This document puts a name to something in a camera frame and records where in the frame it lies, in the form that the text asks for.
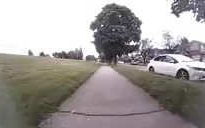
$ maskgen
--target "car door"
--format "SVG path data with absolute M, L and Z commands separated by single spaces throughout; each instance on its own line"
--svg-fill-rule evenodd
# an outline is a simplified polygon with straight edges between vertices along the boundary
M 163 73 L 170 76 L 176 75 L 178 62 L 171 56 L 166 56 L 163 60 Z
M 166 56 L 159 56 L 153 60 L 153 66 L 154 66 L 156 73 L 160 73 L 160 74 L 164 73 L 164 71 L 163 71 L 163 63 L 164 62 L 163 61 L 165 58 L 166 58 Z

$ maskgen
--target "car headlight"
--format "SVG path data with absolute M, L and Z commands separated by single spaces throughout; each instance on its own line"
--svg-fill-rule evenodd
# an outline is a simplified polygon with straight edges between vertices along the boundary
M 187 65 L 189 68 L 192 68 L 192 69 L 194 69 L 194 70 L 198 70 L 198 71 L 201 71 L 201 70 L 203 70 L 202 68 L 198 68 L 198 67 L 192 67 L 192 66 L 189 66 L 189 65 Z

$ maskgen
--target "car window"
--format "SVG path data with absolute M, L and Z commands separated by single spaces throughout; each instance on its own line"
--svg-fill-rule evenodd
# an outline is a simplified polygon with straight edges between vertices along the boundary
M 166 56 L 159 56 L 159 57 L 155 58 L 154 61 L 164 61 L 165 58 L 166 58 Z
M 170 57 L 170 56 L 166 56 L 163 61 L 168 62 L 168 63 L 176 62 L 176 60 L 174 58 Z

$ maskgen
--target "tree trunk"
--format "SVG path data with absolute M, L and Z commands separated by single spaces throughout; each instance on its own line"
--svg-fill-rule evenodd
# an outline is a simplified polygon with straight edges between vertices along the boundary
M 114 65 L 117 65 L 117 56 L 114 56 Z

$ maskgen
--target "white car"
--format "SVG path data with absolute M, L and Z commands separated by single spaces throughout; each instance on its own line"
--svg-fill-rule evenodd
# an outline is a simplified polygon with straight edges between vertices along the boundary
M 205 63 L 179 54 L 164 54 L 148 64 L 148 70 L 185 80 L 205 80 Z

